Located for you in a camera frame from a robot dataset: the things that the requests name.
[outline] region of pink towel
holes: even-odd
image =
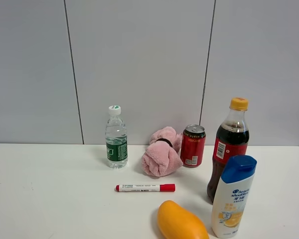
[[[142,168],[148,175],[163,177],[183,165],[177,154],[181,147],[181,135],[172,127],[155,132],[149,143],[142,156]]]

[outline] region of soda can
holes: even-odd
[[[203,152],[206,140],[205,128],[196,125],[188,125],[183,132],[180,159],[187,167],[197,167],[203,160]]]

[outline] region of marker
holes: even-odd
[[[175,184],[161,184],[161,185],[133,185],[121,184],[116,185],[118,192],[175,192]]]

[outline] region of shampoo bottle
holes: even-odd
[[[247,155],[230,157],[219,180],[212,210],[212,228],[218,238],[237,234],[257,161]]]

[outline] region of cola bottle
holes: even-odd
[[[207,186],[207,194],[214,202],[217,185],[228,159],[235,155],[245,155],[249,140],[249,131],[245,121],[248,100],[233,98],[230,112],[216,133],[213,153],[213,172]]]

